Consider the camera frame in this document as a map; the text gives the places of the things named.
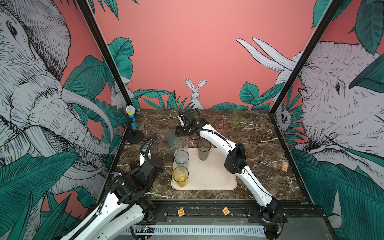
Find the tall light green glass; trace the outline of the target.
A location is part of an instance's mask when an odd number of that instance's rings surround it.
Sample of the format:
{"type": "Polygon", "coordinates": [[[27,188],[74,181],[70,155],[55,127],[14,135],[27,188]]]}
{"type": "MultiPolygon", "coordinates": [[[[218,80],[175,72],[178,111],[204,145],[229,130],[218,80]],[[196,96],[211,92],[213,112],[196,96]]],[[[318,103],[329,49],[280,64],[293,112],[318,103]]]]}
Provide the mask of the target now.
{"type": "Polygon", "coordinates": [[[231,111],[231,122],[230,127],[236,129],[240,126],[240,123],[243,120],[243,111],[242,110],[233,110],[231,111]]]}

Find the dark brown plastic glass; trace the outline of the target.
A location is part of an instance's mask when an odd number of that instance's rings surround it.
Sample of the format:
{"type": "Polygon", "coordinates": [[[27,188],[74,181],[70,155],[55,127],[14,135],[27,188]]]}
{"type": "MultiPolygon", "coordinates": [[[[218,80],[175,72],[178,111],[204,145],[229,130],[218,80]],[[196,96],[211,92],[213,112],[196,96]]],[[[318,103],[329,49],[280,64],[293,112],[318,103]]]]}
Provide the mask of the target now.
{"type": "Polygon", "coordinates": [[[208,140],[202,139],[197,144],[198,157],[201,161],[207,160],[210,150],[211,143],[208,140]]]}

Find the teal frosted glass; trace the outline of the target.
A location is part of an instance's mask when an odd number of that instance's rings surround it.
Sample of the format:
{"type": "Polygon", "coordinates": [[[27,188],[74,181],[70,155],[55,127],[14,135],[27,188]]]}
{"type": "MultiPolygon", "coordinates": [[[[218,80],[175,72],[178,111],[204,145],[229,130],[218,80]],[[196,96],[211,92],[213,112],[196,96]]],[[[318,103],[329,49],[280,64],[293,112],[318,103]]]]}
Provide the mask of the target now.
{"type": "Polygon", "coordinates": [[[176,130],[172,129],[172,130],[168,130],[166,132],[166,140],[169,144],[169,146],[172,148],[172,149],[175,149],[176,146],[175,146],[175,140],[178,138],[178,136],[176,135],[176,130]]]}

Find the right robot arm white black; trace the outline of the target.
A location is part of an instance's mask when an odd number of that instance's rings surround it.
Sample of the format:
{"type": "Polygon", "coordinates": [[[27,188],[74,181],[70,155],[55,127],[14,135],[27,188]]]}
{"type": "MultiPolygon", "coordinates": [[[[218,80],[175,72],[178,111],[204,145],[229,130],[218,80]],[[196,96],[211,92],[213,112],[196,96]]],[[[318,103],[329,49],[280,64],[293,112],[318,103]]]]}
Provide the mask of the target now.
{"type": "Polygon", "coordinates": [[[215,130],[198,110],[178,111],[180,125],[176,127],[177,137],[199,135],[219,149],[226,157],[224,167],[236,175],[252,193],[260,206],[260,216],[267,222],[283,221],[284,210],[281,203],[260,183],[247,163],[245,147],[234,143],[215,130]]]}

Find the clear plastic glass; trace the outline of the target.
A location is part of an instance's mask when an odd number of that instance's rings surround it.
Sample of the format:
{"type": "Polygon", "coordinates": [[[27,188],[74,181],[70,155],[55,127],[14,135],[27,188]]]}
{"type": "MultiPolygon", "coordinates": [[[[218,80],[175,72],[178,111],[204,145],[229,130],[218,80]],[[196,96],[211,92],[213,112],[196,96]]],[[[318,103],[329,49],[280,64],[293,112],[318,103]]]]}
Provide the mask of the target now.
{"type": "Polygon", "coordinates": [[[189,140],[187,137],[178,137],[175,139],[176,152],[187,151],[189,148],[189,140]]]}

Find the amber plastic glass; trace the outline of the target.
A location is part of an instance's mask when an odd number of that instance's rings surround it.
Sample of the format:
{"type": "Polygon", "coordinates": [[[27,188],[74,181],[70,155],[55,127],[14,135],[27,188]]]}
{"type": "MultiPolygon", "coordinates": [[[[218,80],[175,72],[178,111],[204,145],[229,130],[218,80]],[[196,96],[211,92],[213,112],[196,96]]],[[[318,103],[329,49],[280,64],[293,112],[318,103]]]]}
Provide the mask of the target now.
{"type": "Polygon", "coordinates": [[[178,166],[173,170],[173,179],[181,188],[186,186],[188,177],[189,170],[186,167],[178,166]]]}

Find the beige square tray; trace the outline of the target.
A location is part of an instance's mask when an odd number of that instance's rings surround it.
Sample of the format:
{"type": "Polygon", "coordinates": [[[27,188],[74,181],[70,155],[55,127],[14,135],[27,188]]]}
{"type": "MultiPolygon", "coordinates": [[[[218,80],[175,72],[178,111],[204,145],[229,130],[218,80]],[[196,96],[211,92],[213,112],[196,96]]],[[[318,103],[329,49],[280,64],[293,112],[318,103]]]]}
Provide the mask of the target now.
{"type": "Polygon", "coordinates": [[[197,148],[189,148],[187,152],[190,159],[187,162],[189,177],[186,185],[180,187],[172,179],[171,186],[175,190],[234,190],[237,187],[237,180],[234,174],[229,173],[225,166],[226,157],[217,148],[210,150],[208,158],[201,161],[198,157],[197,148]]]}

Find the blue grey plastic glass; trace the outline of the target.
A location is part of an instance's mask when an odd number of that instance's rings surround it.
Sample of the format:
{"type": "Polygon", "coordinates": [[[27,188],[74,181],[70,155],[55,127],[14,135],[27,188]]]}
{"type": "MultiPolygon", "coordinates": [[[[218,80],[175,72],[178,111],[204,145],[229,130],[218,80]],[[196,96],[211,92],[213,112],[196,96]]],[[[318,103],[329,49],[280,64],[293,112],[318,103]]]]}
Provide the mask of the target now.
{"type": "Polygon", "coordinates": [[[177,167],[189,167],[190,155],[185,150],[179,150],[174,155],[174,161],[177,167]]]}

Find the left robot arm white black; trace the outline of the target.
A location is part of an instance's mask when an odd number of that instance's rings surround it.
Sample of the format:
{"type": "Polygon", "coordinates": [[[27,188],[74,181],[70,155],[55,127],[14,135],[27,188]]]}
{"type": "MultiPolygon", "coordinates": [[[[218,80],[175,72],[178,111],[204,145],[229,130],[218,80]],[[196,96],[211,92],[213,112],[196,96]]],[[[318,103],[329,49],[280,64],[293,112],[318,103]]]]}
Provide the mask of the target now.
{"type": "Polygon", "coordinates": [[[118,175],[100,204],[62,240],[112,240],[124,230],[153,219],[156,206],[146,196],[165,170],[162,159],[152,157],[125,175],[118,175]]]}

